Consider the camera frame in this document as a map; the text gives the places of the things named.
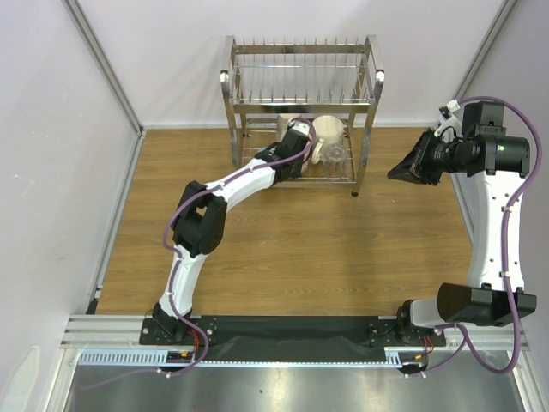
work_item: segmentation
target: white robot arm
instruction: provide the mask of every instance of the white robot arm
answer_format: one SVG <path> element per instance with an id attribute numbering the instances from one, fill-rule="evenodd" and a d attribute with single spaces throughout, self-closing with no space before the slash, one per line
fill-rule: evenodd
<path id="1" fill-rule="evenodd" d="M 208 183 L 206 184 L 206 187 L 211 189 L 216 186 L 221 186 L 220 189 L 214 191 L 212 194 L 225 199 L 226 212 L 228 213 L 234 206 L 247 197 L 253 195 L 257 191 L 272 186 L 275 181 L 276 171 L 272 167 L 259 168 L 254 170 L 253 173 L 242 175 L 240 178 L 233 180 L 227 185 L 223 185 L 222 183 L 229 180 L 232 176 L 238 175 L 246 169 L 250 169 L 250 167 L 257 168 L 266 163 L 266 161 L 253 159 L 248 165 L 237 170 L 235 173 L 232 173 L 221 180 Z M 174 253 L 173 256 L 170 273 L 174 271 L 179 260 L 181 263 L 178 265 L 177 271 L 173 273 L 175 278 L 172 293 L 178 311 L 181 314 L 186 315 L 192 308 L 192 295 L 195 291 L 196 281 L 198 280 L 202 265 L 209 254 L 199 253 L 192 257 L 191 252 L 185 249 L 184 246 L 176 245 L 175 247 L 180 250 L 183 257 L 179 257 L 177 253 Z M 162 295 L 159 303 L 162 310 L 164 310 L 168 316 L 175 318 L 176 315 L 169 304 L 168 295 L 170 291 L 168 289 L 169 285 L 166 285 L 166 292 Z"/>
<path id="2" fill-rule="evenodd" d="M 463 125 L 453 114 L 459 108 L 455 101 L 441 108 L 440 126 L 424 132 L 413 151 L 388 174 L 392 179 L 436 185 L 442 172 L 463 172 L 474 182 L 477 192 L 467 285 L 444 283 L 435 298 L 405 302 L 401 314 L 410 327 L 434 328 L 448 322 L 508 324 L 511 316 L 505 276 L 521 317 L 533 312 L 536 306 L 535 296 L 523 293 L 519 260 L 522 195 L 512 206 L 509 224 L 504 225 L 503 219 L 504 212 L 509 212 L 510 197 L 523 185 L 529 172 L 528 141 L 505 135 L 501 104 L 481 101 L 467 105 Z M 457 137 L 460 131 L 463 137 Z M 506 261 L 510 262 L 506 273 L 502 271 L 501 239 L 508 240 L 504 248 Z"/>
<path id="3" fill-rule="evenodd" d="M 206 185 L 196 181 L 187 185 L 171 220 L 175 246 L 167 245 L 165 238 L 165 246 L 174 252 L 170 278 L 153 309 L 153 319 L 172 342 L 179 342 L 186 333 L 178 314 L 190 316 L 198 275 L 221 242 L 226 213 L 252 194 L 298 177 L 314 137 L 310 123 L 296 118 L 282 142 L 260 151 L 236 172 Z"/>

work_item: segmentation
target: white mug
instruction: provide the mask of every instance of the white mug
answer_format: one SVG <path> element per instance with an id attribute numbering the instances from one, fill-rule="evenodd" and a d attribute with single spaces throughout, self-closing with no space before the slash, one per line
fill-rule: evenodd
<path id="1" fill-rule="evenodd" d="M 343 136 L 343 123 L 336 116 L 319 116 L 312 122 L 317 133 L 317 145 L 312 152 L 311 161 L 317 164 L 332 144 L 337 144 Z"/>

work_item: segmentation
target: black motor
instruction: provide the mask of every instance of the black motor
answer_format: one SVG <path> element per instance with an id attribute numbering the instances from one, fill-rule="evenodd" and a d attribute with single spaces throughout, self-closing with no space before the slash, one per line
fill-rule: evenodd
<path id="1" fill-rule="evenodd" d="M 520 173 L 530 168 L 530 145 L 524 137 L 505 135 L 504 106 L 489 101 L 471 103 L 463 113 L 463 137 L 443 142 L 427 129 L 412 151 L 387 174 L 390 179 L 420 185 L 437 185 L 443 172 Z"/>

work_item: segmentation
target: white backdrop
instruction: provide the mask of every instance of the white backdrop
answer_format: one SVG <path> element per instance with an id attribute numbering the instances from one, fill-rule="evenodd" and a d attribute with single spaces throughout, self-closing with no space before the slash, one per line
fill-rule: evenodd
<path id="1" fill-rule="evenodd" d="M 136 135 L 59 0 L 0 2 L 0 410 L 40 347 L 38 410 L 87 305 Z"/>
<path id="2" fill-rule="evenodd" d="M 545 150 L 544 166 L 524 195 L 521 213 L 521 266 L 526 283 L 525 291 L 538 296 L 535 314 L 525 318 L 522 326 L 544 380 L 540 387 L 544 389 L 549 388 L 549 83 L 546 80 L 549 72 L 549 54 L 546 52 L 548 15 L 547 0 L 519 2 L 468 92 L 469 96 L 483 94 L 500 97 L 519 107 L 536 126 Z M 528 129 L 512 112 L 505 112 L 504 126 L 507 127 L 508 136 L 530 136 Z M 469 195 L 469 202 L 474 205 L 475 196 L 471 196 L 474 194 L 473 188 L 466 187 L 466 193 Z"/>
<path id="3" fill-rule="evenodd" d="M 377 34 L 386 72 L 377 121 L 436 120 L 502 0 L 81 0 L 145 125 L 226 124 L 224 37 L 364 39 Z"/>

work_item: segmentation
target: dish rack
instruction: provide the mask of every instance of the dish rack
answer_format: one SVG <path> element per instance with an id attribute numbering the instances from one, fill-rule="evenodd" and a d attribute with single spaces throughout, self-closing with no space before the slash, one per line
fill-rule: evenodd
<path id="1" fill-rule="evenodd" d="M 276 137 L 276 115 L 299 113 L 311 120 L 332 114 L 345 125 L 347 176 L 323 178 L 319 165 L 309 165 L 290 185 L 352 185 L 359 194 L 370 150 L 371 127 L 381 98 L 385 73 L 375 35 L 349 42 L 314 39 L 277 42 L 227 36 L 221 91 L 236 167 L 254 157 Z M 355 165 L 351 129 L 357 113 L 366 114 L 359 164 Z"/>

